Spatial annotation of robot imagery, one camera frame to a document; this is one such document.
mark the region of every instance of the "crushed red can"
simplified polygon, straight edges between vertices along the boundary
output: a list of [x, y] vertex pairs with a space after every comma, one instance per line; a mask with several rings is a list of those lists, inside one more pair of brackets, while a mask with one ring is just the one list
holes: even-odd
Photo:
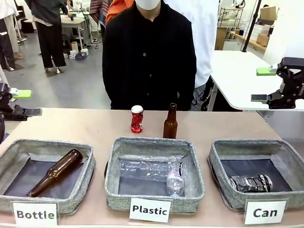
[[135, 105], [131, 109], [132, 112], [132, 122], [131, 131], [134, 134], [140, 134], [143, 131], [143, 107], [140, 105]]

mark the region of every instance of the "paper sign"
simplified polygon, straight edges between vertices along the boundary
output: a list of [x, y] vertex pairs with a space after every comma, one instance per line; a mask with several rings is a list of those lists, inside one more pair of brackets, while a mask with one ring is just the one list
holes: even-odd
[[168, 222], [171, 202], [131, 199], [130, 218], [153, 222]]
[[279, 223], [282, 221], [287, 201], [248, 202], [245, 224]]
[[17, 227], [56, 227], [56, 204], [13, 203]]

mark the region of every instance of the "beer bottle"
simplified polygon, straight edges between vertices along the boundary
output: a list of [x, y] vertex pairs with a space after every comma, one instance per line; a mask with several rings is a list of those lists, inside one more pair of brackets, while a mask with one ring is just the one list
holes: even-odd
[[56, 182], [70, 174], [82, 161], [82, 154], [78, 150], [71, 150], [55, 165], [53, 165], [44, 178], [27, 194], [29, 197], [37, 197], [44, 190], [52, 187]]
[[168, 112], [168, 117], [165, 120], [163, 126], [163, 138], [175, 139], [177, 133], [177, 121], [176, 121], [176, 108], [175, 103], [170, 104], [170, 109]]

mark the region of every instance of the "white shirt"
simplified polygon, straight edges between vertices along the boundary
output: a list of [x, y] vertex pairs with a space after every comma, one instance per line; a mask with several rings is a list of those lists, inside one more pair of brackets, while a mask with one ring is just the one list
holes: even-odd
[[0, 0], [0, 1], [1, 1], [0, 19], [3, 19], [12, 14], [15, 14], [16, 16], [19, 15], [14, 0]]
[[195, 88], [204, 85], [212, 74], [211, 58], [218, 25], [218, 0], [164, 0], [192, 23], [197, 59]]

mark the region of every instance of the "clear plastic bottle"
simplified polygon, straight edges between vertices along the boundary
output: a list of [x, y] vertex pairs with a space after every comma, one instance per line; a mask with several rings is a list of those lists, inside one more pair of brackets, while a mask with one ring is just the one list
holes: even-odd
[[167, 162], [120, 160], [120, 176], [147, 181], [167, 181]]
[[171, 197], [180, 197], [184, 193], [184, 179], [181, 176], [181, 165], [177, 159], [169, 162], [167, 191]]

